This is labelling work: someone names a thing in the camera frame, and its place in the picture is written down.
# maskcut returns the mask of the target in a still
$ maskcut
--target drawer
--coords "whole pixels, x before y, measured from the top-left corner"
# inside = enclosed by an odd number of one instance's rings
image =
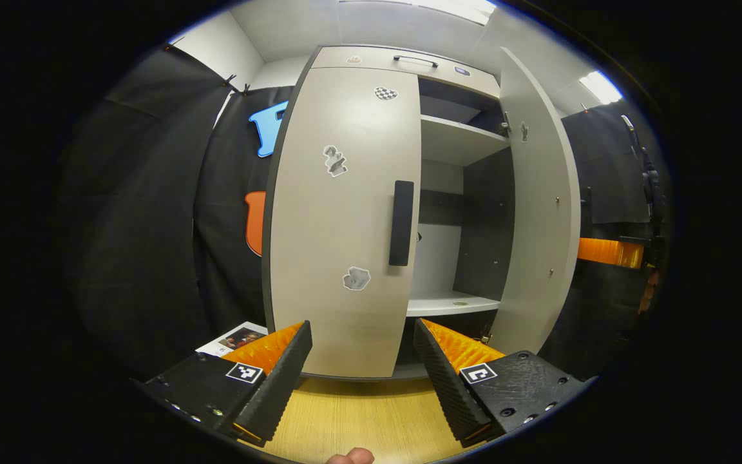
[[[359,56],[358,63],[348,59]],[[470,73],[466,76],[454,70],[461,68]],[[392,70],[404,73],[420,74],[441,82],[447,82],[488,97],[500,98],[500,86],[494,76],[470,66],[459,64],[450,59],[439,58],[425,53],[366,46],[333,46],[322,47],[312,68],[375,68],[375,70]]]

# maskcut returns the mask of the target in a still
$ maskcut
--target drawer handle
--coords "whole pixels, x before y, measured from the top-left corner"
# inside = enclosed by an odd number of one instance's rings
[[[391,249],[389,266],[408,266],[408,252],[412,246],[412,217],[414,215],[414,182],[394,182],[394,217],[391,219]]]
[[[400,58],[407,58],[407,59],[418,59],[419,61],[424,61],[431,64],[432,68],[438,68],[439,64],[431,61],[430,59],[422,59],[422,58],[416,58],[414,56],[402,56],[402,55],[394,55],[394,61],[400,61]]]

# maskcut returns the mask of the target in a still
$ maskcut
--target sticker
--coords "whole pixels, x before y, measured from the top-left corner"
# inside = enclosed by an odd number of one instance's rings
[[[351,266],[348,273],[342,276],[342,287],[348,290],[360,291],[371,282],[371,272],[362,267]]]
[[[460,375],[466,379],[469,384],[487,381],[497,376],[488,364],[475,364],[474,366],[463,367],[460,369]]]
[[[248,366],[247,364],[236,362],[236,364],[233,365],[233,369],[227,372],[225,376],[245,383],[254,383],[261,373],[262,369],[259,367]]]
[[[394,100],[399,93],[391,88],[377,87],[374,88],[374,95],[380,100]]]
[[[342,156],[342,152],[339,152],[334,145],[327,145],[322,149],[322,155],[327,159],[325,160],[325,166],[328,168],[328,173],[331,177],[337,177],[339,174],[345,174],[348,168],[345,167],[345,156]]]
[[[265,158],[274,153],[276,136],[280,134],[280,124],[282,124],[280,114],[284,115],[286,108],[288,108],[288,102],[282,102],[271,108],[257,111],[248,118],[248,121],[256,123],[256,132],[260,135],[260,149],[256,150],[256,156]]]

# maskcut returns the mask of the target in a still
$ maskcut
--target checkered heart sticker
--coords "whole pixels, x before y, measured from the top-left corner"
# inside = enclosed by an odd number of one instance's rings
[[[394,100],[394,98],[397,98],[398,94],[397,91],[390,88],[377,87],[374,89],[374,95],[376,95],[380,100]]]

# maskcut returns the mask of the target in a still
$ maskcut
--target cabinet door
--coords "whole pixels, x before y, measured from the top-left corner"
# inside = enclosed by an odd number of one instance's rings
[[[397,97],[380,98],[377,88]],[[420,130],[414,74],[312,68],[301,85],[278,158],[269,273],[274,326],[311,321],[303,372],[394,371],[414,266]],[[347,168],[336,177],[323,154],[328,146]],[[414,182],[406,266],[388,264],[397,181]],[[345,287],[353,267],[369,271],[361,290]]]
[[[580,192],[566,130],[528,69],[501,47],[500,105],[511,126],[515,232],[490,346],[538,352],[566,301],[580,241]]]

